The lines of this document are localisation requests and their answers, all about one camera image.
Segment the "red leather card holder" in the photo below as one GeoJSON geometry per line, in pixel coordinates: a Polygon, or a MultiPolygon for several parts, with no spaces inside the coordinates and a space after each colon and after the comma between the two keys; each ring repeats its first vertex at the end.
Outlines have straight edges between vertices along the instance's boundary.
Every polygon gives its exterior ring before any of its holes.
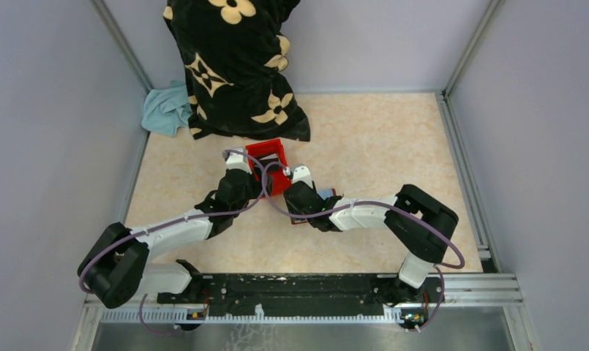
{"type": "MultiPolygon", "coordinates": [[[[325,189],[319,189],[317,191],[318,195],[323,199],[326,200],[329,197],[333,197],[337,195],[337,190],[335,188],[325,188],[325,189]]],[[[304,223],[308,223],[307,219],[295,219],[295,218],[291,218],[290,219],[290,223],[292,225],[296,225],[296,224],[304,224],[304,223]]]]}

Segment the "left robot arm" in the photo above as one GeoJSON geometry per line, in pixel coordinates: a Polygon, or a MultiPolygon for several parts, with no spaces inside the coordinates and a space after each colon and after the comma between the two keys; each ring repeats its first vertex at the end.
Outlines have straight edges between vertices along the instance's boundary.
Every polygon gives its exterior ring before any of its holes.
{"type": "Polygon", "coordinates": [[[261,191],[255,175],[227,170],[217,189],[182,216],[136,229],[120,222],[108,225],[79,265],[80,288],[109,309],[147,294],[176,294],[187,303],[197,301],[203,283],[188,262],[155,263],[154,259],[224,232],[261,191]]]}

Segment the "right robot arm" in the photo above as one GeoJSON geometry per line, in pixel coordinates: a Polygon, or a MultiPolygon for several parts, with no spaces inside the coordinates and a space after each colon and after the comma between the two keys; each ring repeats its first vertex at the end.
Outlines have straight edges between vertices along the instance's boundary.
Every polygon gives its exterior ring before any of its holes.
{"type": "Polygon", "coordinates": [[[428,273],[442,263],[459,222],[457,214],[412,184],[377,200],[323,198],[297,181],[283,193],[288,211],[322,232],[357,229],[390,230],[408,250],[397,274],[396,291],[404,301],[415,301],[425,289],[428,273]]]}

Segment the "black VIP credit card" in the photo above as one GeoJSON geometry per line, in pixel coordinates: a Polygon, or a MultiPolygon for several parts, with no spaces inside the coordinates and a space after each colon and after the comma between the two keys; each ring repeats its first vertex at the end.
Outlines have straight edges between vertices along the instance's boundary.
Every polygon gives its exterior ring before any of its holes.
{"type": "Polygon", "coordinates": [[[264,168],[267,168],[267,167],[269,167],[269,164],[271,164],[272,162],[278,162],[279,157],[278,157],[278,154],[273,153],[273,154],[260,155],[257,157],[257,160],[264,168]]]}

